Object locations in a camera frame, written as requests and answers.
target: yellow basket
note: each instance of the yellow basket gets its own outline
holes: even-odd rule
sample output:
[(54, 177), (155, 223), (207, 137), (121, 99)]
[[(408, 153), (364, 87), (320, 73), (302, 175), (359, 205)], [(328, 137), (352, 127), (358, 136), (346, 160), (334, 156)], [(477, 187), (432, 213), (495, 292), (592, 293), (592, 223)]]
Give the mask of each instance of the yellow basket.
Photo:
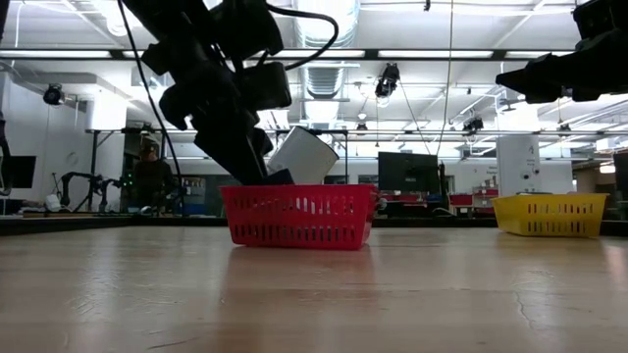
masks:
[(499, 229), (525, 236), (600, 236), (606, 194), (517, 195), (493, 199)]

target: security camera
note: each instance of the security camera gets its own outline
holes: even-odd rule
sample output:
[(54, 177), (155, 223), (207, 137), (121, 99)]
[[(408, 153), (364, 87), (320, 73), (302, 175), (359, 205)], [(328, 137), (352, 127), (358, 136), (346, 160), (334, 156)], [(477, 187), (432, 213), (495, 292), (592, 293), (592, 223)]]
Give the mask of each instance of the security camera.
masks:
[(66, 93), (61, 83), (50, 83), (43, 93), (43, 101), (52, 106), (60, 106), (66, 101)]

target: table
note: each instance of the table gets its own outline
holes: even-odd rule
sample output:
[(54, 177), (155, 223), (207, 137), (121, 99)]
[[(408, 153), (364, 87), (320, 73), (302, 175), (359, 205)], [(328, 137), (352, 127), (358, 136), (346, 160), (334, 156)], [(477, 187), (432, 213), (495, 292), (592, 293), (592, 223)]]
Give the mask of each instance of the table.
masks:
[(628, 241), (374, 229), (359, 252), (221, 227), (0, 237), (2, 352), (619, 352)]

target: red basket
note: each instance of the red basket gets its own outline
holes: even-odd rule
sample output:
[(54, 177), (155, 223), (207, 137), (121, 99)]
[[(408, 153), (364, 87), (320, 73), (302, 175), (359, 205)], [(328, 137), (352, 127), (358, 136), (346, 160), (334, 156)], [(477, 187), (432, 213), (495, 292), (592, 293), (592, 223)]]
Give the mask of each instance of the red basket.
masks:
[(357, 250), (369, 237), (373, 185), (221, 187), (235, 244)]

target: ceiling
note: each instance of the ceiling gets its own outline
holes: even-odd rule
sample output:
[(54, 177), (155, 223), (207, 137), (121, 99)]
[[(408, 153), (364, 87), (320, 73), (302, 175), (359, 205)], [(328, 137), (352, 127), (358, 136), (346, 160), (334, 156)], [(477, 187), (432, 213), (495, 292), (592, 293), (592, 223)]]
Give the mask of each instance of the ceiling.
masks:
[[(205, 1), (208, 6), (216, 2)], [(270, 2), (290, 7), (286, 0)], [(452, 25), (451, 47), (454, 49), (570, 50), (580, 39), (570, 15), (573, 5), (573, 0), (454, 0), (451, 23), (449, 0), (432, 0), (430, 12), (423, 11), (424, 2), (362, 0), (354, 47), (448, 50)], [(119, 20), (116, 11), (113, 0), (14, 0), (11, 1), (2, 47), (16, 47), (18, 35), (18, 48), (129, 48), (126, 36), (116, 36), (108, 28)], [(276, 21), (285, 47), (295, 47), (293, 19), (277, 17)], [(133, 35), (139, 48), (154, 41), (140, 25), (134, 28)], [(338, 123), (334, 122), (330, 127), (353, 129), (359, 122), (358, 114), (365, 113), (369, 128), (413, 128), (414, 116), (424, 129), (441, 129), (444, 122), (447, 129), (460, 129), (460, 124), (475, 114), (483, 118), (486, 129), (497, 129), (495, 95), (500, 88), (494, 85), (495, 77), (502, 70), (525, 66), (525, 62), (398, 62), (405, 95), (398, 88), (388, 106), (376, 108), (372, 84), (386, 61), (346, 62), (353, 68), (347, 69)], [(102, 77), (133, 97), (134, 109), (130, 110), (129, 118), (152, 120), (145, 93), (131, 86), (131, 61), (19, 60), (15, 67), (22, 73), (79, 73)], [(288, 110), (288, 121), (297, 124), (304, 119), (299, 75), (289, 72), (288, 80), (294, 102)], [(603, 112), (626, 99), (628, 97), (606, 97), (599, 102), (577, 104), (563, 100), (560, 105), (553, 103), (536, 108), (541, 127), (553, 127), (563, 119), (572, 122), (574, 129), (592, 130), (617, 126), (624, 121), (628, 123), (622, 115), (623, 110), (618, 110), (577, 124), (579, 117)]]

